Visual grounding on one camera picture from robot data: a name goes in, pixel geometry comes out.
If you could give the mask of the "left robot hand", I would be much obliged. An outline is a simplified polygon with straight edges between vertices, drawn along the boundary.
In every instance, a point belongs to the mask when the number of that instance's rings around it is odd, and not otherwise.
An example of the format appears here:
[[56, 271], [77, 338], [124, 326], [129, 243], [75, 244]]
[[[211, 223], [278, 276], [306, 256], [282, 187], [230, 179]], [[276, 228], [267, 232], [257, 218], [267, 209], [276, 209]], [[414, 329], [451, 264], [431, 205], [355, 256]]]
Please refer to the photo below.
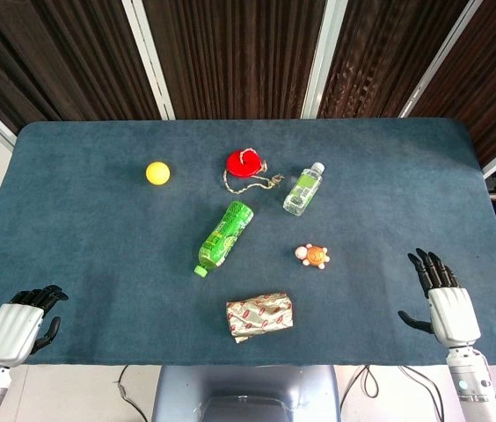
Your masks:
[[50, 345], [57, 336], [61, 318], [53, 317], [49, 328], [39, 337], [47, 313], [68, 295], [61, 287], [20, 291], [0, 306], [0, 366], [16, 367], [40, 349]]

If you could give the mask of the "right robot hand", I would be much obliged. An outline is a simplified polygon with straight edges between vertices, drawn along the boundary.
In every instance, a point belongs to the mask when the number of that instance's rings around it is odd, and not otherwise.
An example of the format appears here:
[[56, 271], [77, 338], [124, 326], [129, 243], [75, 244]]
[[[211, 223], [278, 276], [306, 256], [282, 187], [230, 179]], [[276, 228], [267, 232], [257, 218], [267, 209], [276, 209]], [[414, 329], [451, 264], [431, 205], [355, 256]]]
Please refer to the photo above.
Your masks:
[[409, 327], [434, 335], [447, 348], [473, 346], [481, 332], [467, 289], [435, 253], [417, 248], [408, 258], [427, 300], [430, 321], [415, 319], [404, 310], [398, 316]]

